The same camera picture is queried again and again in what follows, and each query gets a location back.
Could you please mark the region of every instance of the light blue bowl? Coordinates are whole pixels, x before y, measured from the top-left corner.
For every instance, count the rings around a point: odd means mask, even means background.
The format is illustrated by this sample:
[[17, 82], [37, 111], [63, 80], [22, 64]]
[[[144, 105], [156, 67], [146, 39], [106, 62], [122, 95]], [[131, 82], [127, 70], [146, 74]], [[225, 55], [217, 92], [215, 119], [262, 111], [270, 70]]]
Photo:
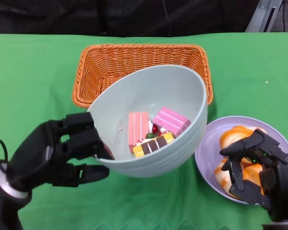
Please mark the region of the light blue bowl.
[[[152, 119], [162, 107], [187, 117], [191, 125], [171, 144], [135, 158], [128, 147], [128, 114], [147, 111]], [[153, 66], [114, 83], [88, 111], [115, 157], [114, 161], [98, 161], [127, 176], [158, 176], [187, 161], [204, 136], [207, 124], [205, 83], [198, 73], [187, 67]]]

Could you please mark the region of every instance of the pink cake slice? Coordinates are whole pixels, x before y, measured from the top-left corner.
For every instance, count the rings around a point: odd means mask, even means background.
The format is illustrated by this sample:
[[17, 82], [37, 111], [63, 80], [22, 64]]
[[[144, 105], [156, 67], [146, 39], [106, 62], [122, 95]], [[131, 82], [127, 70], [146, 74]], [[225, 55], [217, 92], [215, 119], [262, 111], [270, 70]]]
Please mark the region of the pink cake slice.
[[162, 108], [157, 116], [153, 119], [153, 123], [159, 127], [167, 129], [175, 137], [178, 137], [187, 127], [191, 121], [184, 116], [168, 109]]
[[144, 140], [148, 132], [148, 112], [129, 113], [128, 145], [130, 152], [133, 153], [133, 147], [139, 141]]

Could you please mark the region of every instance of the basket rim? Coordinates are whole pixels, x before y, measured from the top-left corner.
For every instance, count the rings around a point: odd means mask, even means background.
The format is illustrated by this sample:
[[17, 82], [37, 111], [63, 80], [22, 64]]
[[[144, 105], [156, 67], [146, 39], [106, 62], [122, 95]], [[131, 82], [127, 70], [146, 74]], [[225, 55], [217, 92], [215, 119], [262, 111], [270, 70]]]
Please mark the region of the basket rim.
[[89, 100], [85, 100], [82, 97], [80, 97], [80, 85], [81, 85], [81, 81], [82, 81], [82, 74], [80, 74], [83, 69], [84, 69], [84, 63], [87, 59], [87, 54], [90, 50], [93, 49], [98, 49], [98, 48], [103, 48], [103, 47], [111, 47], [111, 46], [115, 46], [115, 47], [155, 47], [155, 48], [167, 48], [167, 47], [172, 47], [172, 48], [187, 48], [187, 49], [192, 49], [192, 48], [196, 48], [198, 49], [202, 56], [203, 56], [203, 61], [206, 68], [206, 76], [208, 77], [208, 79], [210, 80], [207, 84], [207, 88], [210, 89], [210, 98], [208, 99], [208, 92], [207, 92], [207, 103], [208, 105], [211, 104], [212, 100], [213, 100], [213, 88], [212, 88], [212, 82], [211, 82], [211, 71], [209, 68], [209, 63], [208, 63], [208, 57], [206, 54], [206, 51], [204, 50], [204, 48], [202, 48], [200, 45], [196, 45], [196, 44], [138, 44], [138, 43], [134, 43], [134, 44], [98, 44], [98, 45], [90, 45], [85, 47], [81, 54], [80, 54], [80, 59], [79, 59], [79, 64], [78, 64], [78, 68], [77, 68], [77, 72], [76, 72], [76, 78], [74, 81], [74, 85], [73, 85], [73, 90], [72, 90], [72, 101], [79, 107], [82, 108], [88, 108], [91, 104], [92, 101]]

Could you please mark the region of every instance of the green tabletop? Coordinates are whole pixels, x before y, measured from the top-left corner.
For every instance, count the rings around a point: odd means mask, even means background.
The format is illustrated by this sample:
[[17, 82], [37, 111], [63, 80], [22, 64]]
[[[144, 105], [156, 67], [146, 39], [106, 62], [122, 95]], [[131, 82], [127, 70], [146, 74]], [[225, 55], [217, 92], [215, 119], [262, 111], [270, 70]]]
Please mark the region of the green tabletop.
[[[177, 38], [0, 35], [0, 138], [9, 154], [41, 122], [84, 111], [71, 100], [81, 51], [103, 43], [198, 44], [214, 89], [209, 121], [260, 119], [288, 140], [288, 34], [207, 34]], [[94, 163], [93, 159], [82, 162]], [[45, 184], [20, 210], [25, 230], [260, 230], [261, 207], [236, 204], [203, 180], [193, 158], [166, 175], [111, 172], [78, 188]]]

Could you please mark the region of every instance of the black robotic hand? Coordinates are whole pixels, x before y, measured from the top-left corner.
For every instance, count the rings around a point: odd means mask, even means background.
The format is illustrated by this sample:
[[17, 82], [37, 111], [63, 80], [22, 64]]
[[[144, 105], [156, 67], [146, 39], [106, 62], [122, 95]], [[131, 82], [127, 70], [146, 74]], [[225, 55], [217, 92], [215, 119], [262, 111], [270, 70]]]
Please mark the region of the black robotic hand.
[[[228, 160], [222, 170], [229, 170], [232, 186], [229, 192], [249, 204], [260, 204], [268, 211], [271, 224], [265, 230], [288, 230], [288, 154], [279, 143], [261, 130], [255, 130], [248, 138], [241, 139], [220, 151]], [[261, 187], [243, 180], [240, 161], [247, 158], [262, 165], [259, 173]]]
[[[69, 135], [62, 142], [61, 137]], [[67, 115], [63, 120], [40, 124], [19, 146], [8, 161], [0, 160], [0, 230], [22, 230], [18, 210], [32, 198], [32, 189], [45, 183], [77, 187], [102, 180], [109, 169], [102, 165], [77, 165], [70, 159], [92, 156], [112, 160], [94, 127], [90, 113]]]

